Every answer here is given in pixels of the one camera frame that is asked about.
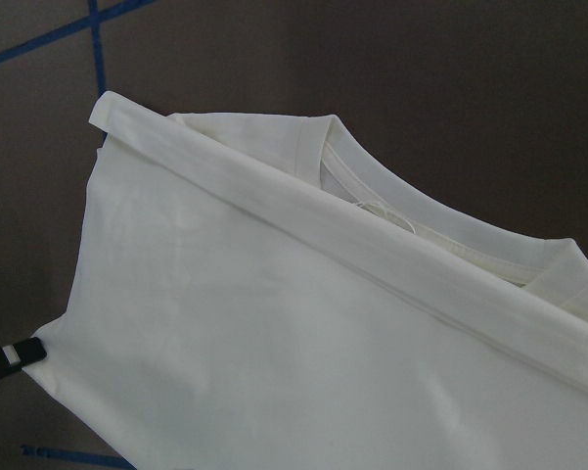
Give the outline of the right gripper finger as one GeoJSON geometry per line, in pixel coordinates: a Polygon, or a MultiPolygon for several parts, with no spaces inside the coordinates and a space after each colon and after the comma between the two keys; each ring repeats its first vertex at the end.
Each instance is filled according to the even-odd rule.
{"type": "Polygon", "coordinates": [[[47,352],[43,343],[37,337],[31,337],[12,345],[0,345],[0,381],[46,357],[47,352]]]}

